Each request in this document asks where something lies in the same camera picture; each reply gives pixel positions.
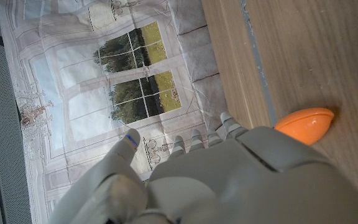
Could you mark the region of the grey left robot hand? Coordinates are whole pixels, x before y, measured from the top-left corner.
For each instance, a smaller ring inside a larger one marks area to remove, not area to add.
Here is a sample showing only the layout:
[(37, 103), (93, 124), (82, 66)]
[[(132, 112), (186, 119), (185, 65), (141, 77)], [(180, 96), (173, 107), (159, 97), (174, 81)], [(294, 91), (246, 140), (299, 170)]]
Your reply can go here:
[(140, 134), (129, 129), (60, 199), (50, 223), (358, 223), (358, 190), (329, 159), (272, 128), (228, 139), (191, 134), (147, 183), (131, 167)]

